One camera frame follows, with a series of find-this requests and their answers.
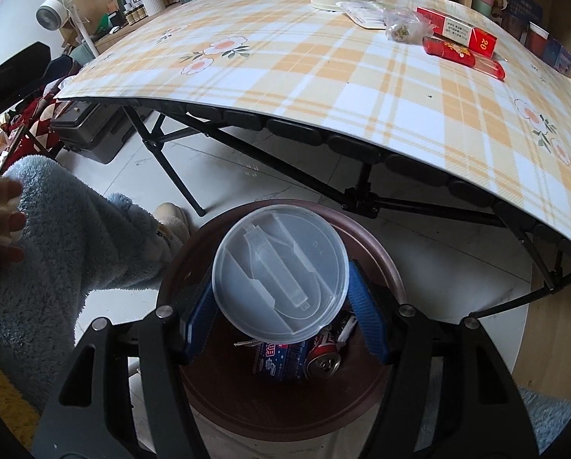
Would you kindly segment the clear plastic round lid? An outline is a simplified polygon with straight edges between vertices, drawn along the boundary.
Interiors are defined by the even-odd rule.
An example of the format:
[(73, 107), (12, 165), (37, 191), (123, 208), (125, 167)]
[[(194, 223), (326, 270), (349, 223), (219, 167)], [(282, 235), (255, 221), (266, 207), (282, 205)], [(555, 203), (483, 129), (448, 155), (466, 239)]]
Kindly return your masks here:
[(302, 205), (271, 204), (238, 219), (212, 265), (222, 314), (266, 343), (316, 336), (341, 311), (348, 287), (343, 240), (319, 212)]

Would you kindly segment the red packet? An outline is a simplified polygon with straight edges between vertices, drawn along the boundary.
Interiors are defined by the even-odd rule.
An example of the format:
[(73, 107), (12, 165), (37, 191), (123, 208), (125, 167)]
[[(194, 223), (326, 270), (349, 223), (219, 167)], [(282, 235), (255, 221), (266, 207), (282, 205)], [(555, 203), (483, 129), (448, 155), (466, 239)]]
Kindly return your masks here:
[(458, 63), (463, 67), (471, 68), (471, 70), (477, 70), (498, 81), (504, 81), (506, 78), (506, 72), (499, 62), (472, 52), (466, 47), (426, 36), (423, 39), (423, 48), (428, 55)]

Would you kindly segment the clear plastic bag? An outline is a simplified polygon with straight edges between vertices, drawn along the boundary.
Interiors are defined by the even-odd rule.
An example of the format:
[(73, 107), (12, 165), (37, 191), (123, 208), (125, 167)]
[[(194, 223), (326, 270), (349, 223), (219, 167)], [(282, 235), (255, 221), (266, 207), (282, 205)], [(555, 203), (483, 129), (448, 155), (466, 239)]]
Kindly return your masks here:
[(434, 34), (433, 24), (408, 7), (384, 10), (383, 21), (386, 37), (392, 42), (421, 45), (426, 37), (432, 37)]

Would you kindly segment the white blister pack card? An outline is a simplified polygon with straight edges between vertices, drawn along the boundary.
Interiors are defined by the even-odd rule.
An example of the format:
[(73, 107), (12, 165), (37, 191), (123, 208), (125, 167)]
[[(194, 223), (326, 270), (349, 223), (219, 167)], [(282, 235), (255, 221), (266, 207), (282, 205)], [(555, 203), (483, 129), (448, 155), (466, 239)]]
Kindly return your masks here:
[(336, 6), (357, 26), (367, 30), (385, 30), (386, 7), (376, 1), (338, 1)]

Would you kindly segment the red cigarette pack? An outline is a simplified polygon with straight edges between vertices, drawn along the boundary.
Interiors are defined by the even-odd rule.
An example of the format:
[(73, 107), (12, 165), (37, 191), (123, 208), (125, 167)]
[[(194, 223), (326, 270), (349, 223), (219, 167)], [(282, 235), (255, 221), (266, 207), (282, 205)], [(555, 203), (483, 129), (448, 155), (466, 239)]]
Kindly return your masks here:
[(439, 10), (418, 6), (416, 11), (431, 22), (435, 34), (487, 58), (493, 57), (497, 44), (493, 34)]

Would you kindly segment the crushed red cola can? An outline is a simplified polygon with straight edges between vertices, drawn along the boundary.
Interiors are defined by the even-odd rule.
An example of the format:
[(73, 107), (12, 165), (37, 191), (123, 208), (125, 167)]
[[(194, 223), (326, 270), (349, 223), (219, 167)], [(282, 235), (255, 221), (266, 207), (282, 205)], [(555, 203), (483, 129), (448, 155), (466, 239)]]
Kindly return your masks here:
[(357, 317), (346, 312), (320, 330), (309, 345), (306, 355), (305, 375), (309, 379), (327, 379), (338, 371), (341, 350), (347, 346), (356, 326)]

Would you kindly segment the small blue cardboard box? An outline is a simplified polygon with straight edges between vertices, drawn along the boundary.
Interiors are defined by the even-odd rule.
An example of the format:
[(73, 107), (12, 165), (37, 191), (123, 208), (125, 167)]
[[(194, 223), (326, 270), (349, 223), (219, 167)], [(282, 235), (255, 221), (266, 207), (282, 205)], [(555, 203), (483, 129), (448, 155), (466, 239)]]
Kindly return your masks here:
[(305, 376), (309, 341), (281, 345), (262, 342), (255, 349), (252, 373), (278, 381), (298, 380)]

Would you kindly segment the brown round trash bin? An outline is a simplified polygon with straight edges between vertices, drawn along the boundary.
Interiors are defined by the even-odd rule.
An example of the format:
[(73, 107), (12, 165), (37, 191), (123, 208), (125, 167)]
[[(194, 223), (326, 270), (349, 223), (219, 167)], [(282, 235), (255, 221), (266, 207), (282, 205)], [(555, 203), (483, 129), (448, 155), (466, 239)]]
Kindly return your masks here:
[(191, 342), (178, 383), (204, 418), (246, 437), (297, 441), (345, 427), (377, 405), (389, 371), (350, 313), (348, 290), (406, 297), (395, 262), (359, 222), (301, 200), (235, 207), (201, 226), (176, 256), (158, 301), (200, 290), (204, 311), (183, 324)]

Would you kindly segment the white desk fan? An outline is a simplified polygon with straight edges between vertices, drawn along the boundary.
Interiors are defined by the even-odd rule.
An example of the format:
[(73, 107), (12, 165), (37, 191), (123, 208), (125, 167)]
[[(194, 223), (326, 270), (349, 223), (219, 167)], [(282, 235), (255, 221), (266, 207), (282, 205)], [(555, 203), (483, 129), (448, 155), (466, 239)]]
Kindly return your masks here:
[(42, 28), (50, 31), (61, 29), (65, 23), (72, 21), (75, 29), (81, 33), (82, 41), (87, 45), (93, 57), (98, 58), (100, 56), (98, 49), (82, 22), (75, 0), (46, 0), (39, 6), (35, 17)]

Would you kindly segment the grey storage case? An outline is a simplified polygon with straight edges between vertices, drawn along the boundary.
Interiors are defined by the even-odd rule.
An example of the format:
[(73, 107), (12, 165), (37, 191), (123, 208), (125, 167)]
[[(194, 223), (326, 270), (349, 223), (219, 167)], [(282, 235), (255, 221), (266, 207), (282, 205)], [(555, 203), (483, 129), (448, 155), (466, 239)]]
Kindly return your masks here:
[(51, 129), (69, 151), (104, 165), (136, 133), (122, 107), (84, 101), (57, 103)]

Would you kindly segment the beige shoe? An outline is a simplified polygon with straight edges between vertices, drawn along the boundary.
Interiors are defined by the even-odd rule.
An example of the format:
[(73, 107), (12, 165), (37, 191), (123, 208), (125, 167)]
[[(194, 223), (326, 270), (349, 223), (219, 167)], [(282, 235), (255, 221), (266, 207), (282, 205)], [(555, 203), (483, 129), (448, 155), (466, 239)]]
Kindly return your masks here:
[(167, 242), (172, 254), (176, 254), (191, 237), (188, 217), (182, 207), (170, 202), (160, 204), (153, 212), (158, 221), (158, 232)]

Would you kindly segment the yellow plaid tablecloth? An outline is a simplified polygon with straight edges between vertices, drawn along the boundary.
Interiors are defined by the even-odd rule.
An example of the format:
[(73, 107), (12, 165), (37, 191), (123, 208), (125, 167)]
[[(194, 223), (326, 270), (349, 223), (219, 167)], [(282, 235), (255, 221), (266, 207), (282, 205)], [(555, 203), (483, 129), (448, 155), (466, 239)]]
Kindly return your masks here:
[(312, 0), (193, 0), (112, 46), (61, 96), (151, 98), (310, 124), (449, 171), (571, 241), (571, 79), (468, 7), (377, 1), (434, 8), (490, 32), (504, 80), (392, 42)]

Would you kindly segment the red paper cup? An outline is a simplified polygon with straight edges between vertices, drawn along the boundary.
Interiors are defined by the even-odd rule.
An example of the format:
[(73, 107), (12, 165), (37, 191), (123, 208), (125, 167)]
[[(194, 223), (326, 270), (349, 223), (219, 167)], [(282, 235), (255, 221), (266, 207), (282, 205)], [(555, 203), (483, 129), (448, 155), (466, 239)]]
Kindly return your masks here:
[(532, 52), (533, 55), (541, 58), (549, 39), (549, 32), (534, 22), (529, 22), (529, 31), (527, 31), (525, 47)]

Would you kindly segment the black folding table frame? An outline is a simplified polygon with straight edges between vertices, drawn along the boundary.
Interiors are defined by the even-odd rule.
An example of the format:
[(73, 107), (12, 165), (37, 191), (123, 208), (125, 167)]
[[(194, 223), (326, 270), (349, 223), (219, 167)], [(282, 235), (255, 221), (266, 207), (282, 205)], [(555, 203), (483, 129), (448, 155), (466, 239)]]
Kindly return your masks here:
[[(152, 127), (146, 127), (138, 115), (138, 110), (142, 106), (154, 107), (159, 113)], [(509, 230), (532, 259), (543, 283), (540, 288), (517, 297), (513, 301), (505, 301), (495, 307), (476, 311), (475, 314), (478, 317), (507, 312), (524, 304), (539, 301), (550, 294), (559, 293), (571, 286), (571, 241), (559, 235), (539, 219), (507, 203), (506, 200), (450, 175), (444, 170), (346, 135), (330, 134), (326, 130), (310, 125), (266, 115), (200, 105), (168, 102), (143, 103), (132, 101), (132, 99), (125, 101), (122, 109), (132, 122), (143, 145), (154, 155), (163, 171), (198, 216), (205, 216), (206, 209), (197, 202), (179, 174), (176, 173), (175, 168), (166, 159), (163, 147), (167, 142), (201, 134), (265, 164), (298, 184), (302, 184), (303, 187), (337, 203), (346, 212), (352, 212), (357, 216), (375, 219), (380, 210), (386, 209), (391, 212)], [(309, 146), (326, 145), (338, 155), (360, 163), (356, 182), (352, 187), (339, 190), (278, 156), (270, 155), (265, 150), (226, 133), (226, 127), (269, 130), (273, 135)], [(466, 205), (460, 208), (378, 195), (373, 192), (370, 182), (372, 171), (377, 165), (384, 165), (390, 171), (413, 179), (426, 187), (444, 187), (449, 194), (464, 201)]]

